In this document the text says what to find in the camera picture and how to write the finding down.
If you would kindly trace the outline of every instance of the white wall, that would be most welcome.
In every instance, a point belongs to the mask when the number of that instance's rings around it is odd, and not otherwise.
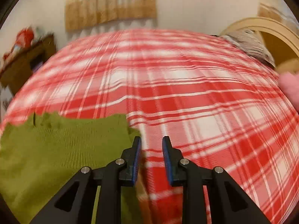
[[[185,29],[218,34],[236,20],[256,16],[259,2],[292,15],[283,0],[157,0],[157,21],[111,22],[77,34],[67,34],[64,26],[65,0],[20,0],[0,29],[0,55],[9,51],[19,30],[29,25],[43,26],[55,33],[57,47],[68,41],[116,29],[155,27]]]

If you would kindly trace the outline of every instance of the brown dresser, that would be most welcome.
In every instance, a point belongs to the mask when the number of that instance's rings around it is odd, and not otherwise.
[[[15,95],[32,76],[32,69],[40,62],[45,63],[55,53],[56,45],[53,34],[21,50],[0,72],[2,87],[9,86],[12,94]]]

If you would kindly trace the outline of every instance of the metal pin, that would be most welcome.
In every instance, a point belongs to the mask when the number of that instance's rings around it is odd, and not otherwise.
[[[216,173],[223,173],[223,168],[222,167],[215,167],[215,172]]]
[[[81,173],[88,173],[90,171],[89,167],[82,167]]]
[[[125,160],[123,160],[122,158],[119,158],[119,159],[116,159],[116,160],[115,160],[115,163],[116,163],[117,165],[122,165],[122,164],[125,163]]]
[[[186,158],[182,158],[182,159],[180,160],[180,163],[183,164],[183,165],[187,165],[187,164],[189,164],[189,160],[186,159]]]

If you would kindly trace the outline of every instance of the green garment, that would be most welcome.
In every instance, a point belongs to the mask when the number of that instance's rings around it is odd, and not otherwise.
[[[28,224],[81,167],[106,166],[135,136],[139,131],[121,114],[104,119],[32,114],[20,126],[8,124],[0,142],[0,193],[18,221]],[[135,189],[123,187],[121,200],[122,223],[141,223]]]

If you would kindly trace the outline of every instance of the red plaid bedsheet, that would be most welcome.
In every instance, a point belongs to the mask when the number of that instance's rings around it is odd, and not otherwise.
[[[221,38],[172,30],[86,37],[60,50],[23,86],[2,127],[32,112],[71,118],[125,113],[142,133],[146,223],[181,223],[182,188],[167,182],[161,142],[222,166],[273,224],[299,195],[299,115],[278,75]]]

